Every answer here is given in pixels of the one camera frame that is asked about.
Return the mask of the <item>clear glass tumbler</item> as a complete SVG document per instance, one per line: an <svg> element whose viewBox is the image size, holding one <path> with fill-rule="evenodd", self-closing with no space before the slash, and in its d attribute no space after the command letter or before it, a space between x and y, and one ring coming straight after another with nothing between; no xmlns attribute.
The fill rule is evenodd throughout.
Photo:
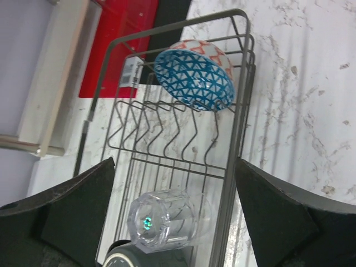
<svg viewBox="0 0 356 267"><path fill-rule="evenodd" d="M146 254L193 246L212 232L211 205L201 192L147 192L131 203L127 229Z"/></svg>

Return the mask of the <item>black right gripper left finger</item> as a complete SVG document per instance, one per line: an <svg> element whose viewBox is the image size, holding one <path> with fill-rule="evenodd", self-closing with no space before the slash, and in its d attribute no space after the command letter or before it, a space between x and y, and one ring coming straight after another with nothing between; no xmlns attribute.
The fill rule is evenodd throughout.
<svg viewBox="0 0 356 267"><path fill-rule="evenodd" d="M95 266L115 176L113 158L1 207L1 266Z"/></svg>

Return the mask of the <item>black wire dish rack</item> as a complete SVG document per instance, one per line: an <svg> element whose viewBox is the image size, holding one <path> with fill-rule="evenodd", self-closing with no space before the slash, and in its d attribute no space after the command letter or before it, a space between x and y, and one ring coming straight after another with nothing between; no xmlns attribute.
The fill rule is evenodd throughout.
<svg viewBox="0 0 356 267"><path fill-rule="evenodd" d="M96 162L113 158L115 180L96 253L102 266L109 247L127 240L131 203L156 190L180 189L203 193L211 205L212 232L199 244L184 249L189 266L255 266L234 179L235 160L241 156L255 76L254 38L247 14L238 8L186 19L114 39L105 53L95 94L84 123L75 167L79 169L85 144L100 119L106 124ZM173 98L158 84L154 60L168 48L164 42L176 31L184 39L203 39L226 53L234 67L235 99L220 111L202 111ZM98 97L112 50L128 41L149 37L138 58L136 97L110 102L110 114L99 111Z"/></svg>

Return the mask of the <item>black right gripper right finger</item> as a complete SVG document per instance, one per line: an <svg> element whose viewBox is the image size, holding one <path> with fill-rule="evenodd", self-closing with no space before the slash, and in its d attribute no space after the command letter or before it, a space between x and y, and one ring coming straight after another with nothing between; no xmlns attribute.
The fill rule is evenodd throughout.
<svg viewBox="0 0 356 267"><path fill-rule="evenodd" d="M235 180L258 266L355 266L355 206L238 158Z"/></svg>

